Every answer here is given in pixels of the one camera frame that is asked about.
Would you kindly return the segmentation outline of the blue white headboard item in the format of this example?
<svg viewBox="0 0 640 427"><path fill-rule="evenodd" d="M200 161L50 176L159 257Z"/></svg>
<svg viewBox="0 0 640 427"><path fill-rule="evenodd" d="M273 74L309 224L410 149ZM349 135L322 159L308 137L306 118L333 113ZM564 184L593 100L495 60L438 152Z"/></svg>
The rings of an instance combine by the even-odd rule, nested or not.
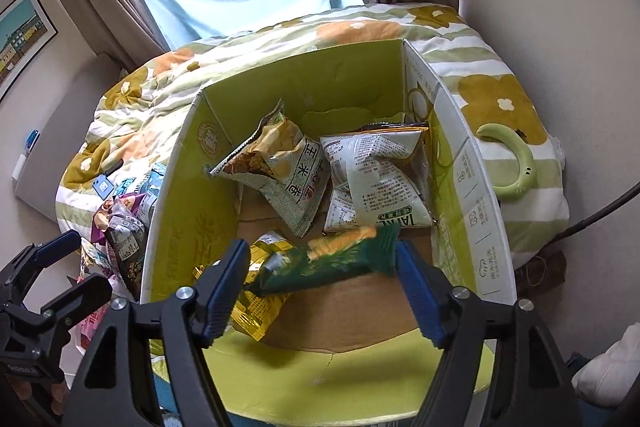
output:
<svg viewBox="0 0 640 427"><path fill-rule="evenodd" d="M32 153L32 149L35 147L35 144L37 143L39 137L40 131L37 129L32 130L31 132L29 132L29 135L27 135L24 150L21 155L18 156L17 162L12 171L11 179L13 183L16 183L18 179L20 179L22 170L24 169L24 166L26 164L26 160L30 153Z"/></svg>

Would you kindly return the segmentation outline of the yellow foil snack packet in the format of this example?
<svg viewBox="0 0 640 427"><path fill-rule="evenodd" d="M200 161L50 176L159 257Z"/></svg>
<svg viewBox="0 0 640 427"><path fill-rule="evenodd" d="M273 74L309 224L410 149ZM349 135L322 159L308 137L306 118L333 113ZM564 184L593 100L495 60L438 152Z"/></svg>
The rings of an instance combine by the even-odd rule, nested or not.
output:
<svg viewBox="0 0 640 427"><path fill-rule="evenodd" d="M256 341L264 338L288 295L259 296L258 274L266 262L292 247L283 235L270 230L251 244L235 239L224 257L201 269L191 326L206 346L221 337L228 325Z"/></svg>

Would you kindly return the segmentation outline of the white triangular snack bag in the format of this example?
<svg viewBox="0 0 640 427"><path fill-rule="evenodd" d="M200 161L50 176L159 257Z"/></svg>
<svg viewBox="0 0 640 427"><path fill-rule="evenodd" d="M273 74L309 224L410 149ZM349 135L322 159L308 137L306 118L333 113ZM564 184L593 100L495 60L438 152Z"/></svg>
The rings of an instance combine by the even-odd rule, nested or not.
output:
<svg viewBox="0 0 640 427"><path fill-rule="evenodd" d="M332 179L324 229L429 228L427 139L424 124L379 124L322 136Z"/></svg>

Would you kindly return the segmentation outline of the maroon white snack bag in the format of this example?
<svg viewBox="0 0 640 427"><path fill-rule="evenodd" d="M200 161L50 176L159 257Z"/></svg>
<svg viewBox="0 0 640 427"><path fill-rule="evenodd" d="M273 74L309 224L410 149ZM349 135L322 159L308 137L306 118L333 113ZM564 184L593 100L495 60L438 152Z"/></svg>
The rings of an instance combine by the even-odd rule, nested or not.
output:
<svg viewBox="0 0 640 427"><path fill-rule="evenodd" d="M117 273L134 300L139 301L148 228L132 216L113 217L105 238Z"/></svg>

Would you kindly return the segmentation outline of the framed houses picture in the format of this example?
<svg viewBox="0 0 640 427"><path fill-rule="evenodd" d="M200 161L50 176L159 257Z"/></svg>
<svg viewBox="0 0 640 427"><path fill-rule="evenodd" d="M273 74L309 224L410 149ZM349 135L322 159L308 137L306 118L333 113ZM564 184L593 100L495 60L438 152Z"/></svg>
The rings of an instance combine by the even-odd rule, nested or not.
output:
<svg viewBox="0 0 640 427"><path fill-rule="evenodd" d="M14 0L1 11L0 101L57 34L40 0Z"/></svg>

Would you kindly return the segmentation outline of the purple snack bag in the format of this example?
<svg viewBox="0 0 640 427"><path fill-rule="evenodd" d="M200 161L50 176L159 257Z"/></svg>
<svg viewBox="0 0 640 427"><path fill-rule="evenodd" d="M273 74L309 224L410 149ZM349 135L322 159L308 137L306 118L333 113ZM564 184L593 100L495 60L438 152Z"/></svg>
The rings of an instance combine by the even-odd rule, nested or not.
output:
<svg viewBox="0 0 640 427"><path fill-rule="evenodd" d="M91 219L90 242L104 245L105 232L113 217L138 217L142 194L124 194L105 199Z"/></svg>

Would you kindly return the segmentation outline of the grey headboard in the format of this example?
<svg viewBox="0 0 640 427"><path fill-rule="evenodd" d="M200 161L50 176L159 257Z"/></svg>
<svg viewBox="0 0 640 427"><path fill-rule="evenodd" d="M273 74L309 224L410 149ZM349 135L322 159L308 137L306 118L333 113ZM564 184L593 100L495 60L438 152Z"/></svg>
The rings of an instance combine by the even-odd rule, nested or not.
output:
<svg viewBox="0 0 640 427"><path fill-rule="evenodd" d="M53 223L63 172L84 143L100 98L115 86L121 70L122 66L102 53L78 72L26 157L14 195Z"/></svg>

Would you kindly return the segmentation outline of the dark green snack packet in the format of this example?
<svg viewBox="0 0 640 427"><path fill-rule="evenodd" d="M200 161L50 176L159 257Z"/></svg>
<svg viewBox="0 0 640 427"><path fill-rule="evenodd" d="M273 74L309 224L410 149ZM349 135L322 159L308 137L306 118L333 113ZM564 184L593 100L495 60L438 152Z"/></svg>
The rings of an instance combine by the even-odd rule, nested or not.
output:
<svg viewBox="0 0 640 427"><path fill-rule="evenodd" d="M370 273L393 275L399 225L362 227L275 251L244 287L256 296L295 293Z"/></svg>

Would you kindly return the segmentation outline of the pink snack bag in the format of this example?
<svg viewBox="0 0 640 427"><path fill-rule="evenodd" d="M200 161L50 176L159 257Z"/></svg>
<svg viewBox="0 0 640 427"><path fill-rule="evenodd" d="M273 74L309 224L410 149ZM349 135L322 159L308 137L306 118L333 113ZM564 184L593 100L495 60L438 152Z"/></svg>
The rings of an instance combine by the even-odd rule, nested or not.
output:
<svg viewBox="0 0 640 427"><path fill-rule="evenodd" d="M103 306L100 306L98 309L96 309L96 311L90 313L88 317L82 319L74 327L74 343L77 350L82 355L86 353L93 336L96 335L96 331L100 327L101 322L104 319L104 315L110 307L111 301L112 299L108 298Z"/></svg>

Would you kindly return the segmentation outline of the blue seal snack bag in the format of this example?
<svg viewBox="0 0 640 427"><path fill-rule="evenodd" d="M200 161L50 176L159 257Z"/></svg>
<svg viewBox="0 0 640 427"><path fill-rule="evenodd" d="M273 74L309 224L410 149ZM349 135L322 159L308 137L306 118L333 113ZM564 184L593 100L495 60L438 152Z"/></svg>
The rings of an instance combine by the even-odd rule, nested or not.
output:
<svg viewBox="0 0 640 427"><path fill-rule="evenodd" d="M144 176L128 178L116 187L114 199L122 202L147 228L153 219L165 172L166 166L156 162Z"/></svg>

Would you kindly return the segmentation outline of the blue patterned table cloth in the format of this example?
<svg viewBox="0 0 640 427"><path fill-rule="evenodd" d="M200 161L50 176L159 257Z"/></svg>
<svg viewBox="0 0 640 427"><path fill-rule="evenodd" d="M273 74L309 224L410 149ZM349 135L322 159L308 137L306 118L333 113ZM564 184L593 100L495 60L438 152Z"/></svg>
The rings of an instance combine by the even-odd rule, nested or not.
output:
<svg viewBox="0 0 640 427"><path fill-rule="evenodd" d="M160 405L160 415L163 416L165 426L181 426L182 420L178 413L174 395L170 384L164 381L160 376L154 376L154 385L158 404ZM484 408L488 397L488 391L476 393L471 401L470 408L466 414L465 426L479 426L484 414ZM232 425L235 427L268 427L270 423L258 421L257 419L248 418L240 415L229 413ZM384 421L378 423L378 426L400 426L409 427L413 422L412 418L404 418L400 421Z"/></svg>

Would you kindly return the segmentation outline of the corn snack bag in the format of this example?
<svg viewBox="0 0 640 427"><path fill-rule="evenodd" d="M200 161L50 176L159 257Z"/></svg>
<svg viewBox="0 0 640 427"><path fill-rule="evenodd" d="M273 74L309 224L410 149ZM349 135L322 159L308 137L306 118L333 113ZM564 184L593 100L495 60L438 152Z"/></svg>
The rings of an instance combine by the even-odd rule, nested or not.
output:
<svg viewBox="0 0 640 427"><path fill-rule="evenodd" d="M279 102L209 176L258 191L291 232L302 237L320 208L330 173L321 144L303 134Z"/></svg>

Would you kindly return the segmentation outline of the blue card tag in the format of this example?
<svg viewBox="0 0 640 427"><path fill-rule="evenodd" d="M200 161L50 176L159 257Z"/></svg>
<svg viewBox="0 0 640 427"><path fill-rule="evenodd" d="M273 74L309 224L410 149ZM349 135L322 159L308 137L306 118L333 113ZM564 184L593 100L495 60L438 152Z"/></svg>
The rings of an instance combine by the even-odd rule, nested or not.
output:
<svg viewBox="0 0 640 427"><path fill-rule="evenodd" d="M96 179L93 180L92 187L93 190L96 191L96 194L99 195L99 198L102 200L110 197L115 190L115 185L103 173L99 174L99 176L97 176Z"/></svg>

